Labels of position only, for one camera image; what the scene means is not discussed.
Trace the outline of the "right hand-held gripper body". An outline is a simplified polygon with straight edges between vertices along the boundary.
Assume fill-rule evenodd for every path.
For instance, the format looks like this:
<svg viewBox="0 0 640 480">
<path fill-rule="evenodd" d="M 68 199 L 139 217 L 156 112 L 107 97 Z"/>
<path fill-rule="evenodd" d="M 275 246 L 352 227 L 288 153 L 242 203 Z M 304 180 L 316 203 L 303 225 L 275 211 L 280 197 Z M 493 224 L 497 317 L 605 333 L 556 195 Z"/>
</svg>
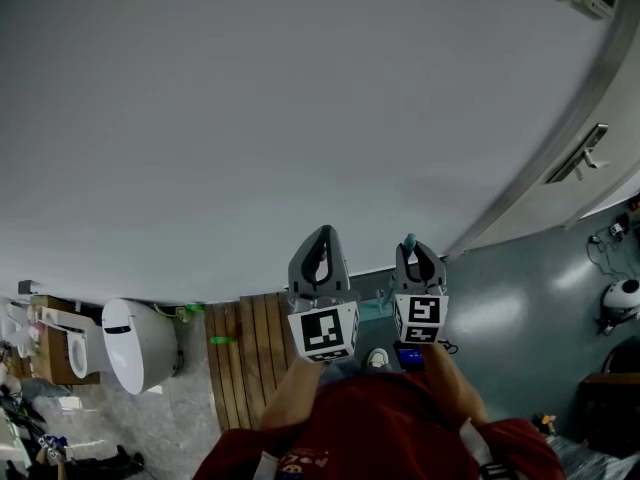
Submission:
<svg viewBox="0 0 640 480">
<path fill-rule="evenodd" d="M 448 313 L 449 297 L 432 294 L 396 294 L 393 318 L 401 343 L 432 345 L 438 342 Z"/>
</svg>

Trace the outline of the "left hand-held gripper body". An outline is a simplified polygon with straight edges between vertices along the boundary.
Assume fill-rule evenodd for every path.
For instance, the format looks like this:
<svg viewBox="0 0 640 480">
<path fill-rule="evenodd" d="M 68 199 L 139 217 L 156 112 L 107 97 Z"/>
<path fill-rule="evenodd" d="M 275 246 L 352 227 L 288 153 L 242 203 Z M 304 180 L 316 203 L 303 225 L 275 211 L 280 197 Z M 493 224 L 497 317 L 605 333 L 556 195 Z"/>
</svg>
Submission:
<svg viewBox="0 0 640 480">
<path fill-rule="evenodd" d="M 360 296 L 353 290 L 322 296 L 288 297 L 288 323 L 297 354 L 310 363 L 327 363 L 355 354 Z"/>
</svg>

